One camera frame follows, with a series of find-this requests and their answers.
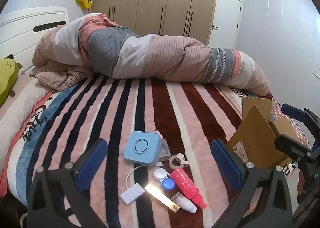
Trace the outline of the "white usb hub with cable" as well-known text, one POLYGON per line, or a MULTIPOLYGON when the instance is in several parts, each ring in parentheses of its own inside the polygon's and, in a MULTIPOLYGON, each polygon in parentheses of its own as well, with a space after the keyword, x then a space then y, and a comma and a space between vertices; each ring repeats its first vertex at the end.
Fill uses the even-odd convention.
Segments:
POLYGON ((142 167, 145 167, 145 165, 140 165, 135 167, 126 177, 125 179, 125 187, 126 191, 123 192, 120 195, 120 199, 126 204, 130 205, 134 201, 136 201, 138 198, 140 198, 145 192, 148 192, 150 195, 152 195, 156 199, 160 199, 161 196, 163 195, 161 193, 161 190, 159 188, 156 188, 152 184, 148 184, 145 188, 142 188, 142 186, 138 183, 135 183, 131 187, 128 186, 128 179, 131 174, 134 173, 135 170, 138 170, 142 167))

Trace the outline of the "small white bottle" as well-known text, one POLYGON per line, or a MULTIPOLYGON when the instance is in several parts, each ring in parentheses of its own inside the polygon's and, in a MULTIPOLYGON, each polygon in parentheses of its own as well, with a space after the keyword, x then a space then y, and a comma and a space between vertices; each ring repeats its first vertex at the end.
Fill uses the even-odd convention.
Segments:
POLYGON ((190 212, 190 213, 196 213, 197 207, 193 204, 192 201, 190 201, 187 197, 182 195, 180 192, 176 192, 171 198, 170 198, 175 204, 177 204, 180 208, 183 210, 190 212))

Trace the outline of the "pink spray bottle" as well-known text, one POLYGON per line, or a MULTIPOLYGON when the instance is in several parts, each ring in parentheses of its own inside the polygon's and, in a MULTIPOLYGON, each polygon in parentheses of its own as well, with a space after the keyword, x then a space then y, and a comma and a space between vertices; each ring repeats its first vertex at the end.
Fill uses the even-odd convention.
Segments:
POLYGON ((200 209, 204 210, 207 207, 204 198, 200 195, 200 190, 195 186, 194 182, 182 168, 171 172, 170 177, 174 180, 183 194, 200 209))

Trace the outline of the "beige tape dispenser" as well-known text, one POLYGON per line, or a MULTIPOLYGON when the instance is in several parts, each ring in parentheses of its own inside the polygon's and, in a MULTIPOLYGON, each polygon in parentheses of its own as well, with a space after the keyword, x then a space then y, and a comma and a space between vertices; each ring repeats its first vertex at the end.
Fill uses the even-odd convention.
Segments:
POLYGON ((184 168, 189 165, 185 156, 182 153, 172 155, 169 159, 169 167, 173 170, 184 168))

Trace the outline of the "gold rectangular bar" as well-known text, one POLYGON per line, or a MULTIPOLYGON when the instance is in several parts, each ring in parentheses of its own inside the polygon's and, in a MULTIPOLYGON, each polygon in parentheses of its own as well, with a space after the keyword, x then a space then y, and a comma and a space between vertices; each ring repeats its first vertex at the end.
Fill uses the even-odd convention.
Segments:
POLYGON ((153 186, 153 184, 147 184, 144 189, 172 212, 176 213, 180 209, 180 207, 176 203, 174 203, 166 195, 164 195, 164 193, 159 188, 153 186))

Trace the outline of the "blue square speaker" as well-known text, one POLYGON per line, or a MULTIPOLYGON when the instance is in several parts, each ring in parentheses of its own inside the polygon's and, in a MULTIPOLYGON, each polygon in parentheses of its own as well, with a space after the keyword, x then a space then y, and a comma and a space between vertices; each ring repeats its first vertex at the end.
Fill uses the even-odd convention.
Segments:
POLYGON ((155 166, 159 159, 162 139, 153 132, 133 132, 127 142, 124 158, 135 164, 155 166))

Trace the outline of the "pink polka dot bedsheet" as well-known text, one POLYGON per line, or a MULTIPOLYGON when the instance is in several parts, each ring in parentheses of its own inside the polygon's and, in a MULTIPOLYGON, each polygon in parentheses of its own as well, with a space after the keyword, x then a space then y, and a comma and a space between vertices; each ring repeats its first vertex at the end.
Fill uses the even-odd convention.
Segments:
POLYGON ((296 136, 297 136, 298 140, 300 141, 300 143, 310 148, 308 138, 303 133, 303 131, 300 129, 300 127, 295 123, 295 121, 291 117, 289 117, 281 112, 281 106, 274 98, 272 98, 271 101, 272 101, 272 108, 271 108, 272 121, 275 121, 277 119, 281 119, 282 117, 287 118, 287 120, 291 123, 292 128, 295 131, 296 136))

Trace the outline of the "brown cardboard box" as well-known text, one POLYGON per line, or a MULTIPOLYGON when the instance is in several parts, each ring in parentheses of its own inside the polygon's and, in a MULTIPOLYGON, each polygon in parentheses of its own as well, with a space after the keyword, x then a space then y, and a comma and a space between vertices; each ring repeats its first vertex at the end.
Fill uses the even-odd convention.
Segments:
POLYGON ((299 142, 291 123, 282 117, 272 121, 271 99, 243 97, 242 122, 227 147, 243 162, 252 162, 257 168, 271 169, 287 160, 288 156, 274 146, 277 136, 286 134, 299 142))

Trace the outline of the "striped plush blanket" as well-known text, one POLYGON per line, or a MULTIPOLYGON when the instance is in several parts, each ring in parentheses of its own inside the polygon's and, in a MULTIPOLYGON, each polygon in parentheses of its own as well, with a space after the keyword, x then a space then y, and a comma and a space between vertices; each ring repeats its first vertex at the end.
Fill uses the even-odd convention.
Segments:
POLYGON ((241 123, 241 99, 247 95, 222 85, 105 76, 54 93, 32 79, 16 95, 8 119, 1 124, 11 142, 1 174, 1 195, 11 192, 26 204, 38 167, 57 169, 74 162, 95 139, 103 138, 108 154, 88 197, 108 227, 211 227, 234 192, 225 186, 210 143, 232 137, 241 123), (204 198, 204 210, 174 213, 148 195, 130 206, 121 201, 127 186, 156 183, 151 167, 137 168, 124 158, 135 131, 159 132, 172 154, 185 155, 189 161, 185 171, 204 198))

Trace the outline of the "clear plastic packet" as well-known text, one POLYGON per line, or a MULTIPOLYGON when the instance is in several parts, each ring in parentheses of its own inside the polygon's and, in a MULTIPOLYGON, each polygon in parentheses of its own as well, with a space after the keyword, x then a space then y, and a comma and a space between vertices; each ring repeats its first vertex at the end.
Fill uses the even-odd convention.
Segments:
POLYGON ((171 157, 169 145, 168 145, 167 141, 165 140, 165 138, 163 138, 163 136, 160 134, 159 130, 157 130, 156 133, 159 135, 159 137, 161 138, 161 141, 162 141, 158 160, 159 161, 167 161, 171 157))

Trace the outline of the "white door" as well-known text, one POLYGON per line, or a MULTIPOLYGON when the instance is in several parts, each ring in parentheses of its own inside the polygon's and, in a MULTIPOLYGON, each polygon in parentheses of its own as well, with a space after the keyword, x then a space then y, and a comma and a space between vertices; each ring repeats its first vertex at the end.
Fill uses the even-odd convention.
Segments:
POLYGON ((238 37, 242 0, 216 0, 209 46, 233 49, 238 37))

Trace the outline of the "green plush toy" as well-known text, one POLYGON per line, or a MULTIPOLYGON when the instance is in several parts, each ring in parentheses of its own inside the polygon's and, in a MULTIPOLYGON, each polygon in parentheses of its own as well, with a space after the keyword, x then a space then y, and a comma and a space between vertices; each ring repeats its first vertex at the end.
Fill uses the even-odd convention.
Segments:
POLYGON ((15 96, 13 87, 18 79, 19 70, 23 68, 23 65, 17 63, 14 60, 13 54, 10 54, 6 58, 1 58, 0 67, 0 106, 2 106, 6 99, 15 96))

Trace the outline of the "rolled striped duvet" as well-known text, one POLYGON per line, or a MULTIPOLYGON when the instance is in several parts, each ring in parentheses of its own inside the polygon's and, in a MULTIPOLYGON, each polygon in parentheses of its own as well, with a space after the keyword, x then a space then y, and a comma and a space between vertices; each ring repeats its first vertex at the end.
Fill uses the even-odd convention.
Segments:
POLYGON ((138 36, 103 13, 87 14, 47 32, 32 63, 36 78, 57 91, 99 73, 120 80, 218 83, 271 96, 263 70, 241 51, 211 48, 185 36, 138 36))

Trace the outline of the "white bed headboard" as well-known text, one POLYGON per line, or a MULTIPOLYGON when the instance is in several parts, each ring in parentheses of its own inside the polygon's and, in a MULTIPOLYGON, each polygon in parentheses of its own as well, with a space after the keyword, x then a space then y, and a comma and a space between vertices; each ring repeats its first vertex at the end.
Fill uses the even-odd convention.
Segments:
POLYGON ((56 26, 68 22, 68 11, 63 6, 30 8, 1 15, 1 58, 12 55, 23 65, 19 73, 30 73, 39 40, 56 26))

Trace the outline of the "white wall socket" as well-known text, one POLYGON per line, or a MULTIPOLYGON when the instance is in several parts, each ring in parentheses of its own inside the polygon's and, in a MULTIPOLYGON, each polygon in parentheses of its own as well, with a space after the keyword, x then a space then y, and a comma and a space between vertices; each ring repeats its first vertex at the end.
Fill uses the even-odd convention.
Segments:
POLYGON ((320 79, 320 71, 319 71, 318 69, 313 68, 313 69, 312 69, 312 74, 313 74, 316 78, 320 79))

